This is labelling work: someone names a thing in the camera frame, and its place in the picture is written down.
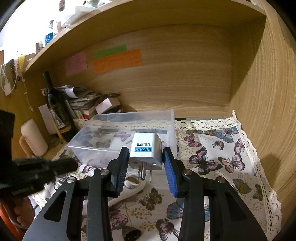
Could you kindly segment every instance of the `wine bottle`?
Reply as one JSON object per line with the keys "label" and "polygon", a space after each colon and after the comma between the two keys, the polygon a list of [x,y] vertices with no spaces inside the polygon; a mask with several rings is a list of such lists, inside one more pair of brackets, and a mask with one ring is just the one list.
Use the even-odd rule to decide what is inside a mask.
{"label": "wine bottle", "polygon": [[46,103],[59,131],[66,142],[69,142],[77,133],[77,128],[68,112],[61,93],[54,88],[49,72],[42,74],[46,82]]}

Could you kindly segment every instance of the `white paper note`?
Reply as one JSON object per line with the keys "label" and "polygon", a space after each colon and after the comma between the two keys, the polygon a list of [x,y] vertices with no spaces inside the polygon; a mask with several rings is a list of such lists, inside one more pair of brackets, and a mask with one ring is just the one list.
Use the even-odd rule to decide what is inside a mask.
{"label": "white paper note", "polygon": [[42,115],[42,118],[43,118],[43,121],[44,121],[44,124],[46,126],[46,129],[48,131],[49,134],[53,135],[53,134],[56,134],[56,130],[53,126],[53,123],[52,123],[52,115],[51,113],[49,112],[49,109],[47,107],[47,105],[42,105],[39,108],[39,111]]}

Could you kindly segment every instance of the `metal plug prong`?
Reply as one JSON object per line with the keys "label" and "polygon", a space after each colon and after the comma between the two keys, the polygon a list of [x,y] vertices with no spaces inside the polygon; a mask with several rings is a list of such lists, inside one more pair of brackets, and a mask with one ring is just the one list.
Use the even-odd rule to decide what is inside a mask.
{"label": "metal plug prong", "polygon": [[150,183],[152,182],[152,167],[150,168]]}
{"label": "metal plug prong", "polygon": [[142,162],[142,168],[141,168],[141,180],[144,181],[146,178],[146,168],[147,168],[147,162]]}
{"label": "metal plug prong", "polygon": [[140,176],[141,176],[141,168],[140,168],[140,166],[139,166],[138,178],[137,178],[137,181],[138,181],[138,182],[140,181]]}

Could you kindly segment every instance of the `clear plastic container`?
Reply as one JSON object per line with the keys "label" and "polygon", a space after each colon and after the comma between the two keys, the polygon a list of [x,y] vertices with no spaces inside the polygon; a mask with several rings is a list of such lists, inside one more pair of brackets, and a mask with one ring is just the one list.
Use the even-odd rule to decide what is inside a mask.
{"label": "clear plastic container", "polygon": [[163,148],[170,147],[176,158],[174,120],[173,110],[95,115],[68,146],[82,163],[106,168],[110,160],[118,157],[122,147],[131,148],[135,133],[154,132]]}

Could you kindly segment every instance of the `cardboard box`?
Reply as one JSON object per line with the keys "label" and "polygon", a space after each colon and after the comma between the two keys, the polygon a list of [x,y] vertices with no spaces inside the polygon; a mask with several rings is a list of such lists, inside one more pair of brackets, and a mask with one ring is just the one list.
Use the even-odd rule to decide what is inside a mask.
{"label": "cardboard box", "polygon": [[114,98],[107,98],[102,103],[96,106],[96,111],[98,114],[102,114],[105,111],[108,111],[116,106],[119,106],[120,102],[117,97]]}

